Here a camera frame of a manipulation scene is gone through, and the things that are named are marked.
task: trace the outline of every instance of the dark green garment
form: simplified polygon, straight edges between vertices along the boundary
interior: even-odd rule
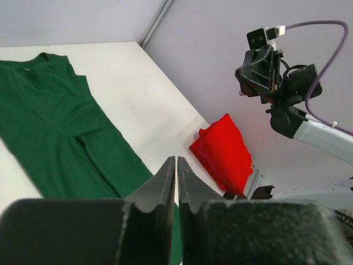
[[[123,198],[152,176],[66,56],[0,61],[0,93],[0,136],[45,198]]]

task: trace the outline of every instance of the purple cable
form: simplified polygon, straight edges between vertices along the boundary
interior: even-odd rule
[[[293,24],[290,26],[286,26],[286,30],[288,29],[294,29],[297,27],[301,27],[301,26],[306,26],[306,25],[320,25],[320,24],[333,24],[333,25],[339,25],[342,26],[344,28],[344,35],[341,39],[340,44],[338,45],[338,47],[336,48],[335,52],[332,54],[331,58],[328,60],[328,62],[326,63],[326,65],[324,66],[324,68],[321,70],[320,74],[318,75],[318,77],[314,80],[314,82],[312,83],[312,85],[309,88],[309,91],[306,95],[305,98],[305,107],[307,108],[308,112],[310,113],[311,116],[313,116],[314,118],[316,118],[317,120],[319,120],[321,123],[327,125],[327,126],[332,126],[333,123],[330,123],[324,119],[321,119],[320,117],[318,117],[316,114],[314,114],[310,107],[309,107],[309,99],[311,94],[313,93],[314,89],[316,88],[316,85],[319,83],[321,77],[325,74],[326,70],[330,67],[331,63],[336,59],[337,55],[340,53],[346,39],[348,36],[348,25],[343,22],[343,21],[339,21],[339,20],[317,20],[317,21],[308,21],[308,22],[301,22],[301,23],[297,23],[297,24]],[[349,134],[351,136],[353,136],[353,132],[352,131],[348,131],[342,127],[336,126],[335,127],[337,130],[340,130],[346,134]]]

